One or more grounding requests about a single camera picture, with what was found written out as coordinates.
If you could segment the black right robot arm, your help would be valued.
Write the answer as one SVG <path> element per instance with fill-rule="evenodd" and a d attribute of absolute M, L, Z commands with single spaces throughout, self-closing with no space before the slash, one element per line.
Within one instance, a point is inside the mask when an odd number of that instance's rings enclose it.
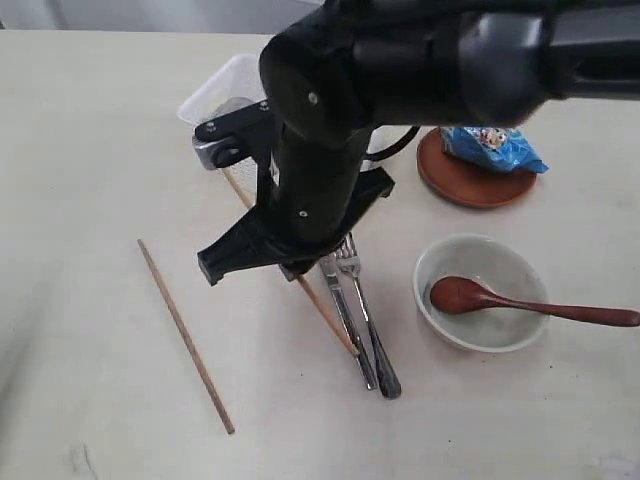
<path fill-rule="evenodd" d="M 333 252 L 392 178 L 381 126 L 516 127 L 549 100 L 639 96 L 635 1 L 327 1 L 259 57 L 263 101 L 195 129 L 213 169 L 252 159 L 254 206 L 197 260 L 210 284 Z"/>

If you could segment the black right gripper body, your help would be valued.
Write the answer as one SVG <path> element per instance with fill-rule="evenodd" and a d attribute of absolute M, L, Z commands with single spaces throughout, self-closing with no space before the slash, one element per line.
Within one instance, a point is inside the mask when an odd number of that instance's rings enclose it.
<path fill-rule="evenodd" d="M 255 205 L 197 255 L 209 284 L 235 271 L 318 262 L 336 250 L 394 187 L 383 170 L 361 170 L 372 133 L 358 130 L 338 148 L 328 148 L 278 125 L 271 157 L 276 170 L 260 169 Z"/>

